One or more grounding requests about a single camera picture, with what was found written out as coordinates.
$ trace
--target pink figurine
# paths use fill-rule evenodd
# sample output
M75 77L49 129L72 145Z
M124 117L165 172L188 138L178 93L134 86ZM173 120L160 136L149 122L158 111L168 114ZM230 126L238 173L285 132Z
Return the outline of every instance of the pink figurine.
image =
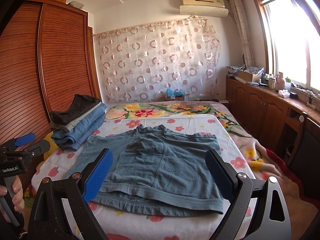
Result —
M276 76L276 90L283 90L285 88L285 80L283 78L283 73L279 72Z

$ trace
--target wooden wardrobe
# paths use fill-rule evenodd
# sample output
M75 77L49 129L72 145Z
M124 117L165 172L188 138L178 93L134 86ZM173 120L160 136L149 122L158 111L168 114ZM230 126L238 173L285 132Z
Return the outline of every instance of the wooden wardrobe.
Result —
M100 98L87 17L54 0L27 0L15 13L0 36L0 144L30 132L42 140L49 112L68 109L74 94Z

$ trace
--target window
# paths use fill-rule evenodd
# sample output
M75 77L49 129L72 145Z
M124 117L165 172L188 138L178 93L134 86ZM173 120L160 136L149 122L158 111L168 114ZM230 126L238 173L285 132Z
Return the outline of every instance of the window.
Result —
M269 72L320 90L320 36L294 0L258 0L268 48Z

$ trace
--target blue denim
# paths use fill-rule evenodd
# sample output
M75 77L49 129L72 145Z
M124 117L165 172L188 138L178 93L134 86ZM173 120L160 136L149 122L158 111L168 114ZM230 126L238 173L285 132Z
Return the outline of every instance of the blue denim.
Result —
M209 149L221 154L215 135L140 125L106 138L92 136L66 177L82 172L103 148L113 152L114 162L95 202L144 215L223 214L223 198L204 161Z
M102 103L84 119L82 119L70 132L53 130L52 140L61 148L78 150L88 140L90 135L97 130L106 117L106 105Z

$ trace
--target sheer curtain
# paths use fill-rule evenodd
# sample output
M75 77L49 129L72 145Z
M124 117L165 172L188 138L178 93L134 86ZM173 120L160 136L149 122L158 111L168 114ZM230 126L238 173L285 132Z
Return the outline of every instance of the sheer curtain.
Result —
M147 102L168 88L195 97L216 93L220 42L207 19L131 26L94 40L108 100Z
M229 0L229 1L230 1L232 12L235 16L236 23L239 29L239 33L242 41L245 65L247 67L253 66L253 57L252 57L252 52L250 48L248 23L247 23L247 18L245 16L242 2L241 0Z

